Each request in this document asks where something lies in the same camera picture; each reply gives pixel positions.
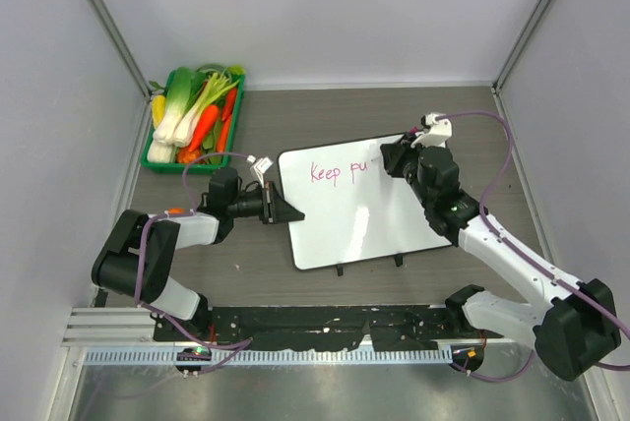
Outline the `white whiteboard with black frame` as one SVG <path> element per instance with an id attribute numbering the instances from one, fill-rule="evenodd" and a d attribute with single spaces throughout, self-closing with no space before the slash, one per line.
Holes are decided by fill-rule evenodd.
<path id="1" fill-rule="evenodd" d="M 410 186 L 383 167 L 380 146 L 401 135 L 280 153 L 284 199 L 304 214 L 288 225 L 301 271 L 393 257 L 450 242 L 430 229 Z"/>

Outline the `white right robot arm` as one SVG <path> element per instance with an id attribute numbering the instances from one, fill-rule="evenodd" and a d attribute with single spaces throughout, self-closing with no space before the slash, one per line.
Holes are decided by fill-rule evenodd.
<path id="1" fill-rule="evenodd" d="M 459 167 L 445 147 L 424 147 L 404 134 L 380 148 L 385 172 L 407 182 L 429 227 L 453 246 L 480 259 L 523 297 L 516 303 L 478 285 L 446 301 L 449 333 L 475 330 L 501 334 L 530 348 L 545 367 L 573 381 L 621 343 L 610 288 L 598 279 L 583 282 L 521 243 L 465 192 Z"/>

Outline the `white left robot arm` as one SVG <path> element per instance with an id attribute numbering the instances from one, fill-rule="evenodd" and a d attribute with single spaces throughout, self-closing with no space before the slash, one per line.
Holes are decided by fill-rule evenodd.
<path id="1" fill-rule="evenodd" d="M 94 285 L 132 297 L 153 312 L 173 319 L 187 340 L 210 334 L 208 299 L 170 276 L 177 250 L 222 242 L 238 218 L 257 217 L 264 224 L 299 222 L 305 214 L 285 200 L 272 181 L 246 187 L 238 172 L 223 168 L 209 181 L 194 211 L 146 214 L 124 211 L 92 268 Z"/>

